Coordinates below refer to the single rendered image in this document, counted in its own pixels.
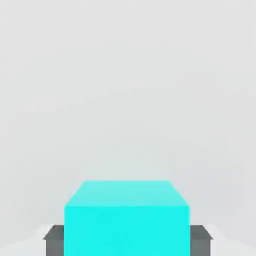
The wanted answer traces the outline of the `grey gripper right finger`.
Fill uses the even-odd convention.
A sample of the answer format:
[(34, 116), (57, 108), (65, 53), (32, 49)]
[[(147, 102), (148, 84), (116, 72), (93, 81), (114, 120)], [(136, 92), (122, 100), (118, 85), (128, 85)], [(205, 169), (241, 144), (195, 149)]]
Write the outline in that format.
[(190, 226), (190, 256), (256, 256), (256, 248), (225, 238), (214, 226)]

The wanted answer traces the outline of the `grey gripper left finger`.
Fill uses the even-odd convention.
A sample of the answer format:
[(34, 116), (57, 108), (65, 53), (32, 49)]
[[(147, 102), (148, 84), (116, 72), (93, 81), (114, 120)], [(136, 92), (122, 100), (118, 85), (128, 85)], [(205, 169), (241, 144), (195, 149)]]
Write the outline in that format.
[(57, 231), (51, 231), (53, 225), (41, 226), (32, 236), (0, 248), (0, 256), (63, 256), (64, 240)]

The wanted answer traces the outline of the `small cyan cube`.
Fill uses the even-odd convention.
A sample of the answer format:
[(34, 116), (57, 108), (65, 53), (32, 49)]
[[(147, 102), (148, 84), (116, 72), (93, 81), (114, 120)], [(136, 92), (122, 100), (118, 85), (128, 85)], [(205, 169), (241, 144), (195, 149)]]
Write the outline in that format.
[(64, 256), (190, 256), (190, 207), (166, 180), (88, 180), (64, 206)]

